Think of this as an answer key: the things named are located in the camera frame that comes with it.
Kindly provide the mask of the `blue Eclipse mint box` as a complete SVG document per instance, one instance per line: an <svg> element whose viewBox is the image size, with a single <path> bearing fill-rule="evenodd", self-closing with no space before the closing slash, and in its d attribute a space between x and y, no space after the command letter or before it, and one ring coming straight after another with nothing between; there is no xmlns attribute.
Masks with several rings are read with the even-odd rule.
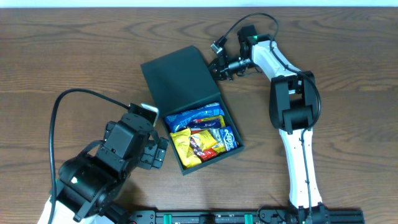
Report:
<svg viewBox="0 0 398 224"><path fill-rule="evenodd" d="M226 151L231 151L238 147L231 126L220 128L220 135Z"/></svg>

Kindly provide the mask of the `dark blue snack bar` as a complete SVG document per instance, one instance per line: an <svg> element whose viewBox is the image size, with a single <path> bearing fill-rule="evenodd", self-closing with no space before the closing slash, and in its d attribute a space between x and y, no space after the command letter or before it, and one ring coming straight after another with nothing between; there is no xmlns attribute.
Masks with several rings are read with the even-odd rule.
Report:
<svg viewBox="0 0 398 224"><path fill-rule="evenodd" d="M202 122L191 122L190 124L187 124L187 127L191 129L211 129L211 128L217 129L217 128L222 128L223 125L221 124L220 120L213 119Z"/></svg>

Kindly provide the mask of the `yellow Hacks candy bag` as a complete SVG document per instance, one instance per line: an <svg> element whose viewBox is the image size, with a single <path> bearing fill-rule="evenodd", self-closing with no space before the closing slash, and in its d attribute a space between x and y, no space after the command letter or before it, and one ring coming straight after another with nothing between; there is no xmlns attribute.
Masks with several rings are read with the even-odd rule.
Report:
<svg viewBox="0 0 398 224"><path fill-rule="evenodd" d="M225 145L223 143L223 140L221 138L220 134L220 129L225 128L225 121L222 115L214 116L214 117L209 117L209 118L203 118L203 122L210 122L210 125L208 127L208 131L210 134L217 140L217 144L215 144L212 149L217 153L221 154L226 152Z"/></svg>

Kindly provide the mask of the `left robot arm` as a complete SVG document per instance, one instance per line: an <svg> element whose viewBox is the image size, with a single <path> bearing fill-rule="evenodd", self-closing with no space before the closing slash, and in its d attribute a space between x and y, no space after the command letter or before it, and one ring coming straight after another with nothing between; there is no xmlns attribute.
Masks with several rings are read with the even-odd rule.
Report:
<svg viewBox="0 0 398 224"><path fill-rule="evenodd" d="M108 122L102 140L62 164L39 222L91 223L110 212L136 167L161 168L169 142L154 129L158 116L129 110L118 122Z"/></svg>

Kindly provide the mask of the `blue snack bar wrapper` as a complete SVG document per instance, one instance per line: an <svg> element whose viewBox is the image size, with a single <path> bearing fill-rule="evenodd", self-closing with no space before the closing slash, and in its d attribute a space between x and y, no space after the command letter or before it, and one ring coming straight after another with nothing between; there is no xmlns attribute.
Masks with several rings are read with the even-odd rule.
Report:
<svg viewBox="0 0 398 224"><path fill-rule="evenodd" d="M171 132L175 133L179 129L184 128L194 119L209 118L213 116L224 116L225 113L219 103L210 103L200 108L183 111L177 114L166 116L165 122L169 126Z"/></svg>

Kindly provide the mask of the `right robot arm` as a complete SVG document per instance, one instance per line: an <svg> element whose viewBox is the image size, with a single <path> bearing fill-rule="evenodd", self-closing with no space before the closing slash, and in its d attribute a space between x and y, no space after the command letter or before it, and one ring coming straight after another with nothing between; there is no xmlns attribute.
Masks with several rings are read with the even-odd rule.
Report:
<svg viewBox="0 0 398 224"><path fill-rule="evenodd" d="M226 36L211 45L216 58L208 69L214 80L242 76L260 68L271 82L269 116L285 147L290 179L289 210L285 223L329 223L315 175L312 155L313 127L320 117L321 99L310 71L293 66L280 52L274 36L258 34L254 26L238 31L240 54L230 59Z"/></svg>

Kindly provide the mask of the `yellow snack packet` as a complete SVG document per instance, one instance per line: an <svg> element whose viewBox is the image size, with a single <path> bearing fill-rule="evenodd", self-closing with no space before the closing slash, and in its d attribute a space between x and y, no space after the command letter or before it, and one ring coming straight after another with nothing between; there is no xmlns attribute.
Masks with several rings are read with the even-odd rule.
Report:
<svg viewBox="0 0 398 224"><path fill-rule="evenodd" d="M191 139L195 141L197 146L205 151L209 148L212 148L218 141L211 135L208 130L200 131L199 133L195 133L191 135Z"/></svg>
<svg viewBox="0 0 398 224"><path fill-rule="evenodd" d="M190 147L190 128L171 133L170 136L184 168L189 169L201 164L201 159Z"/></svg>

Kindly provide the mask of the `red candy bag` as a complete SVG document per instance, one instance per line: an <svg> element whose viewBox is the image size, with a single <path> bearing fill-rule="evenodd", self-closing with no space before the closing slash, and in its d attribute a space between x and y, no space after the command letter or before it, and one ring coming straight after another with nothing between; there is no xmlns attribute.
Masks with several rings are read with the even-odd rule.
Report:
<svg viewBox="0 0 398 224"><path fill-rule="evenodd" d="M190 136L190 147L202 161L216 157L217 153L213 149L215 144L217 141L208 130Z"/></svg>

